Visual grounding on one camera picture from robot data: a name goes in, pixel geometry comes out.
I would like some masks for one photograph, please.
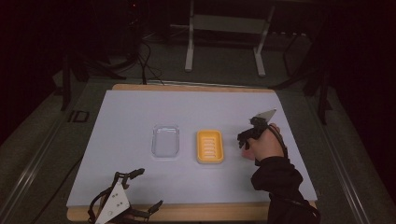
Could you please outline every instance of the clear plastic container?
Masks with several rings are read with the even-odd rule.
[[[151,152],[156,158],[175,158],[179,150],[177,125],[156,125],[153,130]]]

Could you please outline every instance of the metal frame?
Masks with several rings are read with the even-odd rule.
[[[224,32],[237,32],[247,34],[260,34],[261,40],[257,47],[253,48],[256,60],[257,72],[259,77],[265,77],[264,65],[262,62],[262,47],[268,35],[271,19],[274,16],[275,6],[271,6],[266,20],[244,19],[234,17],[220,17],[194,14],[194,0],[190,5],[190,24],[189,24],[189,45],[187,47],[186,72],[192,71],[192,61],[194,55],[194,29],[214,30]]]

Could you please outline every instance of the wooden table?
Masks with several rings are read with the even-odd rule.
[[[227,91],[227,92],[273,92],[264,89],[187,87],[187,86],[151,86],[118,84],[116,91]],[[139,210],[147,210],[149,205],[133,205]],[[200,203],[200,204],[164,204],[155,213],[151,221],[256,221],[266,220],[269,203]],[[89,206],[69,207],[67,218],[74,222],[88,219]]]

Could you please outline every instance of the hand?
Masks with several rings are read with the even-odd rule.
[[[270,126],[276,128],[276,130],[280,133],[280,129],[276,126],[276,124],[271,123]],[[279,141],[276,139],[273,133],[270,130],[265,130],[259,139],[249,138],[248,143],[250,144],[251,152],[253,152],[254,157],[258,161],[262,161],[268,157],[284,157],[282,146]]]

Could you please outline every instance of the desk leg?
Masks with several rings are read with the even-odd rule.
[[[262,27],[262,38],[260,40],[259,46],[253,49],[254,58],[256,59],[257,72],[259,77],[265,77],[264,65],[262,63],[262,46],[264,45],[265,38],[268,35],[268,29],[270,28],[271,19],[273,18],[275,7],[272,6],[268,14],[268,18]]]
[[[192,59],[194,57],[194,0],[191,0],[190,4],[189,45],[187,46],[186,66],[184,67],[186,72],[192,71]]]

